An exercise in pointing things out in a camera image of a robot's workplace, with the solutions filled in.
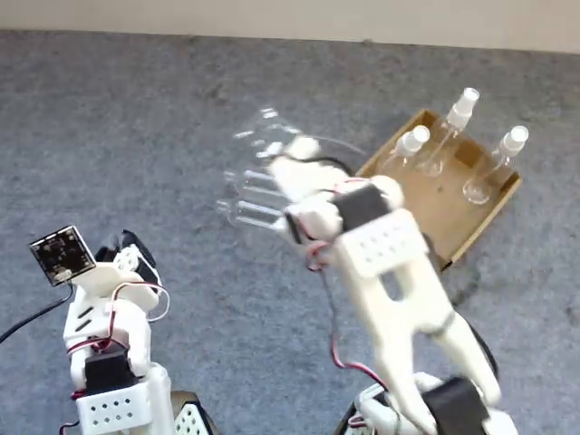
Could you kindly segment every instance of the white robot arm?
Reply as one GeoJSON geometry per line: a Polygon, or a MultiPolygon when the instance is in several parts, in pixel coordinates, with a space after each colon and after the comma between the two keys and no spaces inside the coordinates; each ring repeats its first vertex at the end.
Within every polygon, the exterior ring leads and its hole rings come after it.
{"type": "Polygon", "coordinates": [[[384,176],[354,179],[322,160],[306,160],[309,150],[308,157],[318,151],[312,140],[298,138],[268,166],[280,189],[294,202],[275,227],[302,254],[312,252],[315,243],[325,244],[324,261],[341,271],[372,337],[377,372],[402,415],[430,435],[454,434],[445,430],[449,422],[443,420],[449,416],[436,409],[450,404],[429,401],[429,392],[421,393],[416,385],[415,333],[428,334],[460,367],[464,378],[446,383],[456,389],[458,397],[477,392],[476,401],[480,398],[485,410],[484,404],[497,403],[500,389],[478,339],[440,283],[424,236],[403,208],[401,188],[384,176]],[[295,150],[303,152],[301,159],[295,150]],[[300,179],[298,188],[296,179],[300,179]],[[381,276],[388,273],[395,275],[404,293],[400,301],[391,300],[382,285],[381,276]]]}
{"type": "Polygon", "coordinates": [[[150,360],[150,322],[168,312],[169,294],[137,236],[125,230],[93,257],[78,230],[66,227],[31,249],[53,285],[76,287],[63,339],[82,434],[214,433],[197,399],[172,403],[167,371],[150,360]],[[151,319],[161,294],[166,310],[151,319]]]}

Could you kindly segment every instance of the white cap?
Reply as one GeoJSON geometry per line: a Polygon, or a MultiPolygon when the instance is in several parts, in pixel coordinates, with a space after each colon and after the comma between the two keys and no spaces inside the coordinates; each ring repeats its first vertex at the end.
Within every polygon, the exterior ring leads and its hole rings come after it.
{"type": "Polygon", "coordinates": [[[424,125],[418,125],[412,131],[407,131],[399,137],[395,147],[396,152],[399,155],[410,157],[421,149],[429,137],[429,129],[424,125]]]}
{"type": "Polygon", "coordinates": [[[479,92],[473,88],[465,88],[458,101],[447,115],[447,122],[462,131],[468,125],[475,103],[479,100],[479,92]]]}
{"type": "Polygon", "coordinates": [[[523,125],[517,125],[506,133],[499,146],[509,157],[515,157],[526,145],[528,137],[527,128],[523,125]]]}

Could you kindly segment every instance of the white bracket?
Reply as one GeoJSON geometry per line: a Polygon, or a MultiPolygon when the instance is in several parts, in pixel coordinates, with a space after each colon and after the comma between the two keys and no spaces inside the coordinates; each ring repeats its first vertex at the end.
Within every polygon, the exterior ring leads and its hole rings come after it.
{"type": "Polygon", "coordinates": [[[153,421],[149,382],[76,401],[83,435],[102,435],[137,428],[153,421]]]}
{"type": "Polygon", "coordinates": [[[199,408],[187,403],[175,419],[175,435],[209,435],[199,408]]]}
{"type": "Polygon", "coordinates": [[[373,278],[429,253],[411,212],[398,208],[342,234],[334,242],[350,270],[373,278]]]}

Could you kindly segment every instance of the cable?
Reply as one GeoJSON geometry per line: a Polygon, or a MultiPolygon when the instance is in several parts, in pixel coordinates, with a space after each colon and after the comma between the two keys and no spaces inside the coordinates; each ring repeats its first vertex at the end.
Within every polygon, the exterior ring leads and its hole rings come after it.
{"type": "Polygon", "coordinates": [[[312,134],[303,134],[303,136],[307,138],[312,138],[316,140],[326,140],[327,142],[337,143],[338,145],[343,145],[344,147],[348,148],[351,151],[358,152],[359,154],[364,155],[365,152],[361,150],[359,147],[352,145],[352,143],[345,142],[343,140],[338,140],[334,138],[327,138],[326,136],[313,136],[312,134]]]}
{"type": "Polygon", "coordinates": [[[66,430],[67,428],[74,428],[76,426],[78,426],[79,424],[81,424],[78,420],[75,423],[64,423],[63,426],[61,426],[61,428],[58,430],[58,435],[66,435],[66,430]]]}
{"type": "Polygon", "coordinates": [[[352,168],[350,166],[348,166],[346,163],[338,160],[335,157],[320,156],[320,157],[309,157],[308,159],[298,159],[297,157],[291,156],[288,153],[283,154],[283,155],[287,159],[290,159],[293,161],[299,161],[301,163],[316,163],[319,161],[326,161],[328,163],[333,163],[334,166],[338,167],[339,169],[342,169],[344,172],[346,172],[346,175],[348,175],[349,177],[352,177],[354,175],[354,171],[352,170],[352,168]]]}
{"type": "Polygon", "coordinates": [[[468,325],[469,325],[469,329],[471,330],[471,332],[475,336],[475,339],[478,341],[478,344],[481,347],[481,350],[488,358],[489,365],[491,366],[491,371],[496,376],[496,379],[499,381],[499,367],[498,367],[498,362],[496,361],[496,357],[493,356],[493,352],[491,352],[491,349],[489,349],[488,344],[481,337],[481,335],[479,335],[478,331],[469,322],[468,322],[468,325]]]}
{"type": "Polygon", "coordinates": [[[57,307],[61,306],[62,304],[65,304],[69,299],[71,299],[73,297],[73,294],[74,294],[74,287],[73,287],[73,284],[71,282],[68,282],[68,285],[69,285],[70,291],[66,297],[64,297],[63,299],[59,299],[58,301],[52,302],[51,304],[47,305],[42,310],[36,312],[35,314],[33,314],[29,317],[26,317],[24,320],[21,320],[20,322],[18,322],[14,326],[12,326],[5,333],[0,335],[0,344],[2,344],[6,339],[8,339],[8,337],[10,337],[12,334],[17,332],[23,326],[26,326],[27,324],[31,323],[32,321],[36,320],[39,317],[42,317],[43,315],[45,315],[47,313],[50,313],[54,308],[57,308],[57,307]]]}
{"type": "MultiPolygon", "coordinates": [[[[157,317],[155,317],[153,319],[148,319],[148,322],[157,322],[158,320],[165,317],[165,315],[169,312],[169,304],[170,304],[169,292],[161,285],[157,285],[154,283],[148,283],[145,281],[127,282],[127,283],[122,283],[122,284],[117,285],[117,287],[112,292],[112,297],[111,297],[112,303],[114,303],[119,298],[120,291],[128,285],[151,287],[151,288],[155,288],[155,289],[165,293],[165,295],[167,297],[167,304],[165,306],[165,310],[163,311],[162,314],[158,315],[157,317]]],[[[74,353],[74,352],[82,349],[83,347],[93,346],[93,345],[99,346],[99,349],[102,350],[102,349],[106,349],[107,347],[109,347],[111,345],[111,343],[116,343],[122,347],[125,347],[121,343],[117,342],[116,340],[114,340],[112,338],[112,335],[114,332],[114,325],[115,325],[115,315],[116,315],[115,310],[111,309],[111,316],[109,317],[109,328],[108,328],[106,337],[90,338],[88,340],[85,340],[83,342],[80,342],[80,343],[77,343],[77,344],[71,346],[66,352],[70,355],[71,353],[74,353]]]]}
{"type": "Polygon", "coordinates": [[[169,307],[171,305],[171,297],[169,296],[169,292],[161,286],[158,288],[158,290],[165,295],[167,302],[165,304],[165,309],[163,310],[163,313],[161,313],[160,315],[158,315],[156,317],[152,317],[150,319],[147,319],[147,321],[150,324],[152,324],[153,322],[157,322],[158,320],[161,320],[163,317],[165,317],[167,315],[167,313],[169,312],[169,307]]]}
{"type": "Polygon", "coordinates": [[[371,370],[369,367],[367,367],[366,365],[364,365],[360,362],[343,362],[341,360],[339,353],[338,353],[338,339],[339,339],[338,310],[336,309],[336,304],[334,303],[333,294],[330,290],[330,286],[328,285],[328,280],[326,279],[326,274],[324,273],[324,269],[321,267],[320,269],[316,270],[316,272],[318,272],[318,275],[320,276],[320,278],[323,282],[324,291],[326,292],[326,296],[328,297],[328,304],[330,305],[330,309],[332,312],[332,314],[331,314],[332,327],[331,327],[331,334],[330,334],[330,343],[331,343],[330,354],[331,354],[331,357],[333,359],[334,365],[336,365],[339,369],[354,369],[354,370],[358,370],[360,372],[363,372],[364,374],[369,376],[373,381],[375,381],[376,383],[381,385],[383,387],[383,389],[387,392],[388,388],[385,385],[385,383],[382,381],[381,377],[377,373],[375,373],[373,370],[371,370]]]}

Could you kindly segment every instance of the black wire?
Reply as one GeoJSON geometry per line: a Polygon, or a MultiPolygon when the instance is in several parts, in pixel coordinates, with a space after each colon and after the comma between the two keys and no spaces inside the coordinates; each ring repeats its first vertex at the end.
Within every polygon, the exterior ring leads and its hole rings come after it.
{"type": "Polygon", "coordinates": [[[75,423],[64,423],[63,426],[61,426],[61,428],[58,430],[58,434],[59,435],[65,435],[65,430],[67,428],[74,428],[75,426],[78,426],[79,424],[81,424],[78,420],[75,423]]]}
{"type": "Polygon", "coordinates": [[[488,358],[489,365],[491,366],[491,371],[493,372],[493,374],[495,374],[496,379],[499,381],[499,367],[498,362],[496,361],[496,357],[493,356],[493,352],[491,352],[491,349],[489,349],[489,346],[486,343],[486,341],[481,337],[481,335],[479,335],[478,330],[475,329],[469,322],[468,325],[469,329],[471,329],[471,332],[475,336],[475,339],[478,341],[481,350],[488,358]]]}
{"type": "Polygon", "coordinates": [[[353,169],[348,166],[346,163],[344,163],[343,161],[338,160],[335,157],[330,157],[330,156],[320,156],[320,157],[309,157],[308,159],[298,159],[294,156],[291,156],[290,154],[284,154],[284,157],[293,160],[293,161],[299,161],[301,163],[316,163],[318,161],[326,161],[328,163],[333,163],[334,166],[336,166],[337,168],[342,169],[344,172],[346,172],[346,175],[348,175],[349,177],[353,177],[354,176],[354,171],[353,169]]]}
{"type": "MultiPolygon", "coordinates": [[[[328,304],[330,305],[330,308],[331,308],[331,313],[332,313],[331,336],[332,336],[333,334],[338,333],[338,310],[336,308],[336,303],[335,303],[334,298],[333,298],[333,293],[330,290],[330,286],[328,285],[328,280],[326,278],[326,274],[324,273],[324,270],[321,268],[317,272],[322,280],[323,288],[324,288],[324,291],[326,292],[326,297],[328,298],[328,304]]],[[[498,362],[496,361],[496,357],[493,355],[493,352],[491,352],[491,349],[489,349],[489,346],[486,343],[486,341],[478,333],[477,329],[475,329],[473,327],[473,325],[470,324],[467,320],[466,320],[466,322],[468,323],[469,329],[471,330],[471,332],[475,336],[475,339],[477,340],[479,346],[481,347],[481,350],[488,358],[489,365],[491,366],[491,371],[496,376],[496,379],[499,381],[499,366],[498,366],[498,362]]]]}
{"type": "Polygon", "coordinates": [[[32,321],[36,320],[37,318],[51,312],[54,308],[57,308],[57,307],[61,306],[62,304],[65,304],[69,299],[71,299],[71,297],[73,297],[74,287],[73,287],[73,284],[71,284],[70,282],[68,284],[69,284],[70,291],[66,297],[64,297],[63,299],[59,299],[58,301],[52,302],[51,304],[47,305],[42,310],[34,313],[33,315],[31,315],[29,317],[26,317],[24,320],[21,320],[20,322],[18,322],[14,326],[12,326],[10,329],[8,329],[8,331],[6,331],[2,335],[0,335],[0,344],[2,344],[8,337],[10,337],[12,334],[17,332],[23,326],[26,326],[27,324],[31,323],[32,321]]]}

